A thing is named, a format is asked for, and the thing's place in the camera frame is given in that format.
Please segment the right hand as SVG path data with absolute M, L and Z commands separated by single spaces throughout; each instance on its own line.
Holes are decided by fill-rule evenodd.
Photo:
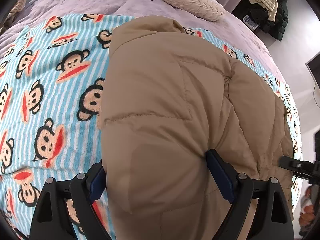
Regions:
M 306 232 L 310 231 L 312 228 L 318 210 L 319 210 L 319 186 L 313 185 L 307 188 L 304 196 L 300 201 L 300 217 L 299 217 L 299 225 L 302 233 L 306 234 Z

